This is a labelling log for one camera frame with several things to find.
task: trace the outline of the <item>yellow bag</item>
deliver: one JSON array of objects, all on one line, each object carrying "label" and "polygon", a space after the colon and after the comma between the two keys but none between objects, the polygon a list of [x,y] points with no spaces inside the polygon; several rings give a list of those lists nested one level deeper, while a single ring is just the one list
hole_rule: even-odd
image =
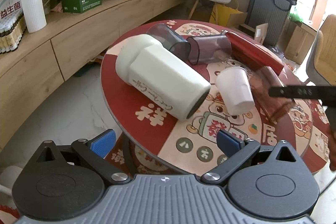
[{"label": "yellow bag", "polygon": [[237,3],[237,8],[232,9],[230,7],[225,6],[225,4],[219,4],[215,3],[215,5],[212,8],[212,13],[210,17],[210,23],[216,24],[216,7],[218,10],[218,25],[226,27],[227,22],[229,21],[230,14],[241,14],[241,11],[238,11],[238,1],[235,0]]}]

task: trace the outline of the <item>triangular hole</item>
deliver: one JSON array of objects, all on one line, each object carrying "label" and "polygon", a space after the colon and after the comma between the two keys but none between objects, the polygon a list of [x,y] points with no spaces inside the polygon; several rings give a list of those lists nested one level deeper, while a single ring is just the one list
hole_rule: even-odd
[{"label": "triangular hole", "polygon": [[37,159],[37,162],[45,162],[45,161],[51,161],[55,160],[55,157],[53,155],[53,152],[49,147],[45,147],[40,154],[39,158]]},{"label": "triangular hole", "polygon": [[281,148],[279,154],[277,155],[277,160],[296,162],[294,156],[286,146]]}]

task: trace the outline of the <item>white plastic cup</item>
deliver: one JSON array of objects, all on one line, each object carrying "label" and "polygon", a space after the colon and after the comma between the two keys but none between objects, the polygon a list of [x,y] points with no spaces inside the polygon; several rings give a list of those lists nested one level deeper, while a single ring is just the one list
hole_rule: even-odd
[{"label": "white plastic cup", "polygon": [[230,115],[242,115],[254,107],[251,87],[244,68],[226,68],[217,76],[215,85]]}]

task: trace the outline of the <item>white tumbler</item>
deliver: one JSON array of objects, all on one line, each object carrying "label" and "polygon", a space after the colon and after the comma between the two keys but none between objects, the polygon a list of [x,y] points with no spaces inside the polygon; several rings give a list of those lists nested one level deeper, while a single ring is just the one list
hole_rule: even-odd
[{"label": "white tumbler", "polygon": [[205,100],[210,83],[148,34],[125,39],[115,70],[179,120],[190,118]]},{"label": "white tumbler", "polygon": [[217,76],[215,85],[230,115],[241,115],[254,107],[251,87],[242,67],[226,68]]},{"label": "white tumbler", "polygon": [[28,32],[36,32],[47,25],[42,0],[21,0]]}]

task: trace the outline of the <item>gray ribbed surface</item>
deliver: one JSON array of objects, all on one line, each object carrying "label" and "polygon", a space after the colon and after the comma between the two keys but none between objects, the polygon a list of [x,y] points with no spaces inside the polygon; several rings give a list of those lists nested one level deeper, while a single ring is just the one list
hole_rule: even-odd
[{"label": "gray ribbed surface", "polygon": [[[275,0],[275,4],[283,10],[288,10],[290,3],[287,0]],[[273,0],[254,0],[250,20],[247,25],[255,28],[257,25],[268,23],[264,43],[275,46],[289,12],[276,7]]]},{"label": "gray ribbed surface", "polygon": [[[127,185],[110,187],[95,208],[82,216],[53,224],[266,224],[244,215],[220,187],[199,183],[193,175],[137,175]],[[42,221],[20,218],[17,224]],[[313,224],[308,217],[282,224]]]}]

